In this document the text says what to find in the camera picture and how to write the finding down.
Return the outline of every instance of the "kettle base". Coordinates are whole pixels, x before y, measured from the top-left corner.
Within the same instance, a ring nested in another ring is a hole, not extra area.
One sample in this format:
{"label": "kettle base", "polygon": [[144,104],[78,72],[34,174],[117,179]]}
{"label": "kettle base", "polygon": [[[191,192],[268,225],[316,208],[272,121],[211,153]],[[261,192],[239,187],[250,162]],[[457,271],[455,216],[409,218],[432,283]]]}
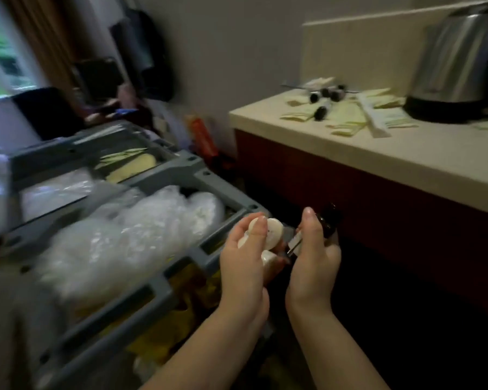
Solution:
{"label": "kettle base", "polygon": [[403,109],[425,122],[464,124],[481,118],[481,102],[440,102],[408,97]]}

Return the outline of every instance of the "brown curtain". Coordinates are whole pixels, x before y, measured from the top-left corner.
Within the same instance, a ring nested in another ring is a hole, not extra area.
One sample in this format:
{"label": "brown curtain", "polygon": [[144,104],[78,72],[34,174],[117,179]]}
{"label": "brown curtain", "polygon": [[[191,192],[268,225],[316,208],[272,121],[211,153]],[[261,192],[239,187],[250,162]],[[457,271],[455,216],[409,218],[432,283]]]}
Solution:
{"label": "brown curtain", "polygon": [[61,90],[81,114],[74,97],[72,65],[78,52],[61,12],[61,0],[2,0],[31,46],[49,82]]}

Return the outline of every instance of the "bottle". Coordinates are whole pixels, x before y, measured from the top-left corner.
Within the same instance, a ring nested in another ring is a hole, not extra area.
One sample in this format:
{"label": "bottle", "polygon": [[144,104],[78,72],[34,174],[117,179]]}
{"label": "bottle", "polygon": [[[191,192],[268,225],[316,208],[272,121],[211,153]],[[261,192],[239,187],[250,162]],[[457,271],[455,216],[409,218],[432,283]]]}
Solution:
{"label": "bottle", "polygon": [[[336,208],[335,204],[330,204],[320,213],[316,214],[317,219],[322,225],[324,231],[324,239],[331,237],[335,231],[338,223],[342,219],[342,214]],[[300,230],[297,234],[288,242],[286,246],[286,256],[294,261],[298,258],[300,251],[302,249],[302,231]]]}

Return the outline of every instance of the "gray wall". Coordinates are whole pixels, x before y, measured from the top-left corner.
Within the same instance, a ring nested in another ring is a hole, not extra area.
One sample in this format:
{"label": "gray wall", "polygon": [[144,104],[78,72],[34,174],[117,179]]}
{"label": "gray wall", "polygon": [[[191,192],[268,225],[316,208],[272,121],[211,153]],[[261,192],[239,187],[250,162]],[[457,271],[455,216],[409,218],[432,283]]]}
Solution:
{"label": "gray wall", "polygon": [[[113,15],[110,0],[90,1],[104,19]],[[139,1],[170,40],[182,85],[176,101],[212,117],[216,143],[235,154],[228,111],[280,92],[284,79],[297,79],[304,21],[465,0]]]}

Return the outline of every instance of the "countertop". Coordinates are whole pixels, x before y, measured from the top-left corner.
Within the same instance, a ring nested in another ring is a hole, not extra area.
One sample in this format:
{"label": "countertop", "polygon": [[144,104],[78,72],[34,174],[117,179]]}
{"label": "countertop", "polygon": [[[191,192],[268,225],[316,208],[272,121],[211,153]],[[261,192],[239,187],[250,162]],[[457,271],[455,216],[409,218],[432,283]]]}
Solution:
{"label": "countertop", "polygon": [[375,139],[367,128],[354,137],[335,136],[325,121],[280,119],[293,109],[284,97],[300,93],[231,111],[231,126],[488,212],[488,131],[419,121],[417,128],[391,129],[390,138]]}

